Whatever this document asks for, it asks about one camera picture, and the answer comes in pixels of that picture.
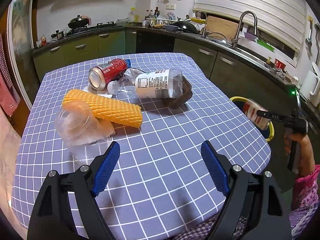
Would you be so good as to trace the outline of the person's right hand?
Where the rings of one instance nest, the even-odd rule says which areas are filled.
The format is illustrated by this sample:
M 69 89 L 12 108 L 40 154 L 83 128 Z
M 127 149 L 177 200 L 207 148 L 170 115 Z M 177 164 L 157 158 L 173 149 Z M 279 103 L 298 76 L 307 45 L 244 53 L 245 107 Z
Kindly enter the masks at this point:
M 298 164 L 298 175 L 300 177 L 311 174 L 315 169 L 315 159 L 313 155 L 313 148 L 309 136 L 300 133 L 284 134 L 285 152 L 290 154 L 291 143 L 298 142 L 300 144 L 300 160 Z

